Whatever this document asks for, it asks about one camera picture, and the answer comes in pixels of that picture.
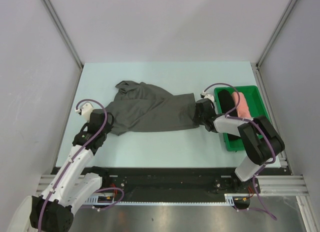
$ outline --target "cable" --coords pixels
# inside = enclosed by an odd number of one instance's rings
[[[77,110],[79,105],[82,103],[82,102],[94,102],[96,103],[97,105],[99,105],[102,109],[103,109],[103,112],[104,112],[104,121],[100,127],[100,129],[86,142],[84,143],[84,145],[79,148],[79,150],[74,154],[74,156],[71,158],[71,160],[73,161],[78,155],[79,153],[91,142],[93,141],[99,134],[100,132],[104,129],[107,121],[108,121],[108,113],[105,109],[105,107],[99,103],[98,101],[94,100],[94,99],[90,99],[90,98],[87,98],[87,99],[82,99],[80,100],[76,106],[75,106],[75,109]],[[58,187],[58,184],[59,182],[61,181],[61,179],[63,178],[63,176],[65,175],[67,169],[69,168],[69,166],[71,165],[72,162],[68,162],[65,166],[65,168],[63,169],[63,171],[61,172],[60,176],[58,177],[58,179],[56,180],[56,182],[54,183],[54,185],[52,186],[52,189],[55,190],[57,187]],[[43,216],[44,216],[44,213],[45,213],[45,208],[48,204],[48,201],[50,199],[50,197],[52,196],[53,192],[50,191],[48,196],[46,197],[43,205],[42,205],[42,208],[41,208],[41,211],[40,211],[40,215],[39,215],[39,220],[38,220],[38,232],[42,232],[42,229],[41,229],[41,225],[42,225],[42,219],[43,219]]]
[[[234,110],[237,109],[237,107],[238,107],[238,105],[239,105],[239,103],[240,103],[240,94],[239,94],[238,90],[237,90],[234,86],[232,86],[232,85],[230,85],[230,84],[228,84],[228,83],[213,83],[213,84],[211,84],[210,86],[208,86],[208,87],[204,90],[204,92],[206,92],[206,91],[207,91],[208,89],[210,89],[211,87],[217,86],[217,85],[224,85],[224,86],[228,86],[228,87],[234,89],[234,91],[236,92],[236,94],[237,94],[237,96],[238,96],[238,102],[237,102],[237,104],[234,106],[234,108],[230,109],[227,113],[225,113],[224,116],[225,116],[227,119],[240,120],[240,121],[246,121],[246,122],[248,122],[248,123],[251,123],[251,124],[259,131],[259,133],[262,135],[262,137],[263,137],[264,141],[266,142],[269,150],[271,151],[271,155],[272,155],[272,161],[270,161],[270,162],[267,162],[267,161],[266,161],[266,162],[262,165],[262,167],[261,167],[261,168],[253,175],[253,177],[252,177],[253,189],[254,189],[254,191],[255,191],[255,193],[256,193],[256,196],[258,197],[258,199],[259,199],[259,201],[260,201],[260,203],[261,203],[261,205],[263,206],[264,209],[261,209],[261,208],[238,209],[236,206],[234,206],[234,208],[235,208],[237,211],[249,211],[249,210],[252,210],[252,211],[265,212],[265,213],[267,213],[273,220],[276,221],[276,220],[277,220],[277,217],[274,216],[274,215],[267,209],[265,203],[263,202],[263,200],[262,200],[261,196],[259,195],[259,192],[258,192],[258,190],[257,190],[257,188],[256,188],[256,177],[258,176],[258,174],[259,174],[261,171],[264,170],[264,168],[266,167],[266,165],[270,165],[270,164],[273,164],[274,162],[276,162],[276,153],[275,153],[275,151],[274,151],[274,148],[272,147],[272,145],[271,145],[270,141],[268,140],[267,136],[265,135],[265,133],[261,130],[261,128],[259,127],[259,125],[257,125],[254,121],[252,121],[251,119],[248,119],[248,118],[239,118],[239,117],[234,117],[234,116],[230,116],[230,115],[229,115],[232,111],[234,111]]]
[[[118,190],[115,189],[113,192],[113,198],[115,198],[117,196],[117,194],[118,194]]]
[[[96,208],[94,206],[82,206],[81,208],[82,209],[96,209],[98,211],[105,211],[105,210],[108,210],[110,208],[112,208],[113,206],[115,206],[116,204],[118,204],[120,201],[122,201],[122,199],[124,198],[125,196],[125,192],[123,189],[121,188],[118,188],[118,187],[109,187],[109,188],[101,188],[101,189],[98,189],[96,192],[94,193],[101,193],[102,191],[110,191],[110,190],[117,190],[117,191],[120,191],[121,192],[121,197],[120,199],[118,199],[116,202],[110,204],[110,205],[107,205],[106,207],[103,207],[103,208]]]
[[[250,196],[249,196],[249,199],[250,199],[255,195],[255,193],[250,186],[248,187],[248,190],[249,190],[249,194],[250,194]]]

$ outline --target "pink sponge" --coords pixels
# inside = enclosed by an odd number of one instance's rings
[[[239,94],[240,94],[240,103],[239,103],[238,107],[236,108],[236,111],[238,113],[238,117],[240,117],[240,118],[251,118],[249,107],[248,107],[245,95],[243,93],[241,93],[241,92],[239,92]],[[236,105],[238,103],[238,94],[237,94],[237,92],[233,92],[231,96],[233,98],[234,104]]]

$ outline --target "green plastic bin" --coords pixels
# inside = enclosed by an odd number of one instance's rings
[[[252,117],[266,116],[269,119],[266,107],[264,105],[264,102],[261,98],[261,95],[257,86],[249,85],[249,86],[238,86],[235,88],[239,92],[242,92],[244,94],[245,100],[248,104],[249,111]],[[230,87],[218,87],[214,89],[214,98],[215,98],[215,103],[216,103],[216,107],[219,114],[222,113],[222,111],[221,111],[220,101],[218,98],[218,93],[222,90],[227,90],[229,91],[230,94],[234,92],[234,89]],[[245,150],[244,144],[241,139],[229,141],[228,135],[226,133],[223,134],[223,138],[225,141],[227,151],[244,151]]]

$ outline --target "white panel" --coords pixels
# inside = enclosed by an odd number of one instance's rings
[[[79,71],[40,0],[0,0],[0,230],[53,164]]]
[[[289,163],[320,214],[320,0],[301,0],[262,65]]]
[[[82,62],[257,62],[289,0],[52,0]]]

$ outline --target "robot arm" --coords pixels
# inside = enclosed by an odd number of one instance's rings
[[[75,186],[75,183],[98,148],[107,139],[107,134],[113,127],[114,117],[108,113],[108,121],[101,132],[87,143],[100,131],[105,121],[105,112],[102,109],[94,109],[88,102],[77,112],[87,122],[74,137],[67,160],[51,184],[39,197],[28,196],[22,202],[12,218],[8,232],[38,231],[40,213],[46,198],[47,202],[41,222],[42,231],[67,232],[72,225],[74,215],[88,197],[100,189],[102,185],[106,187],[109,185],[110,179],[107,173],[98,167],[92,167],[91,172],[85,175],[80,184]],[[80,151],[80,148],[86,143],[87,145]]]
[[[224,114],[216,114],[212,95],[206,95],[196,102],[194,122],[204,125],[206,130],[215,133],[227,133],[242,139],[246,157],[235,169],[236,178],[240,183],[251,179],[262,166],[273,159],[267,142],[259,138],[259,132],[250,122],[259,126],[270,142],[275,155],[285,149],[285,144],[270,121],[265,116],[250,119],[232,119]]]

